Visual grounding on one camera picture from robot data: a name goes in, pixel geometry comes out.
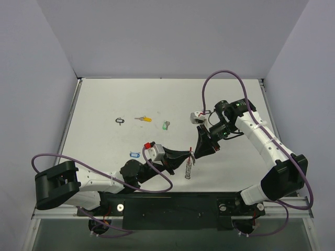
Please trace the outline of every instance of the small key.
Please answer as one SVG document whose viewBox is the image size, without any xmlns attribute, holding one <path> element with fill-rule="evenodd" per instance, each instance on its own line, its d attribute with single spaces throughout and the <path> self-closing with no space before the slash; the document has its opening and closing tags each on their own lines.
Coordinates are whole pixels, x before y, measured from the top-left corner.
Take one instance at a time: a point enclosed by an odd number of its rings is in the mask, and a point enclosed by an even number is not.
<svg viewBox="0 0 335 251">
<path fill-rule="evenodd" d="M 139 119 L 141 121 L 146 121 L 146 122 L 151 122 L 152 121 L 152 119 L 147 118 L 146 116 L 143 116 L 143 117 L 140 117 L 140 118 L 135 118 L 135 119 Z"/>
<path fill-rule="evenodd" d="M 170 122 L 166 121 L 166 122 L 165 122 L 166 130 L 168 129 L 169 125 L 170 125 Z"/>
<path fill-rule="evenodd" d="M 116 122 L 116 123 L 119 123 L 119 124 L 121 125 L 121 123 L 124 123 L 125 120 L 122 119 L 122 118 L 117 118 L 117 119 L 115 120 L 115 122 Z"/>
</svg>

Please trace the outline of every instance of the spring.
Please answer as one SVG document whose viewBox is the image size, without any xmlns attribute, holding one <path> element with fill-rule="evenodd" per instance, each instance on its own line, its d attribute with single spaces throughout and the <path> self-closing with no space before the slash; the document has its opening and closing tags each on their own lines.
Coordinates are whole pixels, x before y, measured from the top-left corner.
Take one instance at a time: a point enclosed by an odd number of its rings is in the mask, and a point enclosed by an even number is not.
<svg viewBox="0 0 335 251">
<path fill-rule="evenodd" d="M 191 179 L 191 168 L 192 168 L 192 162 L 190 159 L 188 159 L 186 163 L 185 179 Z"/>
</svg>

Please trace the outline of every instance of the silver screw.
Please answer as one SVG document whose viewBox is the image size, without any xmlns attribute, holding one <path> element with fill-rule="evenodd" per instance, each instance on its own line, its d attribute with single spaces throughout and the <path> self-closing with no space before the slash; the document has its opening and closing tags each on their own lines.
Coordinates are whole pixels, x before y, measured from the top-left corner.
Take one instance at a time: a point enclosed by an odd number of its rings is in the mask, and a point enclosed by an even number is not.
<svg viewBox="0 0 335 251">
<path fill-rule="evenodd" d="M 123 204 L 119 204 L 119 205 L 117 205 L 116 209 L 117 209 L 117 211 L 122 212 L 124 210 L 124 205 Z"/>
<path fill-rule="evenodd" d="M 225 204 L 220 204 L 219 209 L 220 209 L 220 211 L 225 211 L 227 208 L 226 208 Z"/>
<path fill-rule="evenodd" d="M 260 211 L 263 211 L 263 210 L 264 210 L 264 206 L 263 206 L 263 204 L 260 204 L 260 203 L 257 204 L 257 208 L 258 208 L 258 210 L 260 210 Z"/>
</svg>

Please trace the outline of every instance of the white wall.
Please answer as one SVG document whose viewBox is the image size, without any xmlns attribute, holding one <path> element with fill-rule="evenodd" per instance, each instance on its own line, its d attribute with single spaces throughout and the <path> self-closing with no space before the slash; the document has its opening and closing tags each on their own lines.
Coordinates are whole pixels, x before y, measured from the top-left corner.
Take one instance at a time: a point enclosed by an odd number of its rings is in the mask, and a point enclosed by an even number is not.
<svg viewBox="0 0 335 251">
<path fill-rule="evenodd" d="M 264 78 L 308 0 L 37 0 L 79 77 Z"/>
<path fill-rule="evenodd" d="M 334 24 L 335 1 L 310 0 L 265 79 L 283 142 L 308 158 L 323 250 L 335 248 Z"/>
<path fill-rule="evenodd" d="M 1 1 L 0 27 L 0 250 L 16 251 L 36 203 L 30 159 L 57 151 L 77 80 L 35 0 Z"/>
</svg>

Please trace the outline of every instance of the glass panel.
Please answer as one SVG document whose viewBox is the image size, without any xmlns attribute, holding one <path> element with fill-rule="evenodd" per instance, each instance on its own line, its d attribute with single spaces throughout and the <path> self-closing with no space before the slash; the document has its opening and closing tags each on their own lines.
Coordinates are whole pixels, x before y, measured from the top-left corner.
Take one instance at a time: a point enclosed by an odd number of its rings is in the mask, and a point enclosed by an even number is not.
<svg viewBox="0 0 335 251">
<path fill-rule="evenodd" d="M 281 226 L 284 219 L 258 219 L 257 233 Z M 117 234 L 108 230 L 108 235 Z M 288 226 L 268 237 L 239 237 L 237 231 L 216 229 L 194 231 L 137 231 L 117 239 L 90 237 L 87 219 L 41 220 L 34 251 L 53 250 L 311 250 L 302 219 L 290 219 Z"/>
</svg>

